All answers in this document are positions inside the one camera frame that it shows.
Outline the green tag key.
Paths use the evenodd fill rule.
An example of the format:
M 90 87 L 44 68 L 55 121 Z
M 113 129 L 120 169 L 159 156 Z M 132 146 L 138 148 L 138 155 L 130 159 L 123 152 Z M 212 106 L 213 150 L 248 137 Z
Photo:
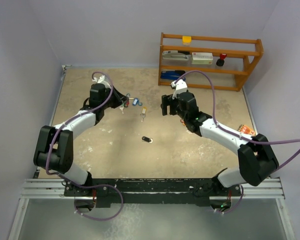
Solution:
M 128 103 L 128 102 L 124 102 L 123 104 L 121 104 L 121 105 L 119 106 L 119 109 L 120 109 L 120 111 L 121 111 L 122 114 L 124 114 L 124 111 L 125 111 L 125 109 L 126 109 L 128 106 L 129 106 L 129 103 Z

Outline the blue tag key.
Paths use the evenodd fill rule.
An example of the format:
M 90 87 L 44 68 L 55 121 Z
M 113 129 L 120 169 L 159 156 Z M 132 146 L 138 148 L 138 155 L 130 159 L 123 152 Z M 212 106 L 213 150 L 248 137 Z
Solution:
M 138 98 L 130 97 L 129 100 L 130 100 L 130 102 L 133 106 L 137 106 L 139 104 L 139 99 Z

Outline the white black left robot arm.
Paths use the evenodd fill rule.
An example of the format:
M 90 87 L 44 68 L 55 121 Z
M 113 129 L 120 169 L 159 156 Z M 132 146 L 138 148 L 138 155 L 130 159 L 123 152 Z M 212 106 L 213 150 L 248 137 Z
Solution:
M 74 163 L 74 140 L 97 125 L 106 109 L 124 106 L 128 101 L 129 98 L 113 86 L 92 84 L 89 97 L 84 100 L 75 116 L 61 124 L 45 125 L 40 129 L 33 157 L 34 165 L 45 169 L 47 174 L 59 175 L 72 183 L 81 196 L 91 194 L 91 173 Z

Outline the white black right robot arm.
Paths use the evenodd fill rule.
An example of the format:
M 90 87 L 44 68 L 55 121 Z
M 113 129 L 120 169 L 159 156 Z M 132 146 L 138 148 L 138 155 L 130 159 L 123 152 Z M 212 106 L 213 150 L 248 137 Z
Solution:
M 223 196 L 239 184 L 256 187 L 279 167 L 264 135 L 243 134 L 215 122 L 211 115 L 199 110 L 194 94 L 186 91 L 176 97 L 162 95 L 160 107 L 163 116 L 178 115 L 191 133 L 215 141 L 238 157 L 237 168 L 226 168 L 214 177 L 212 190 L 216 195 Z

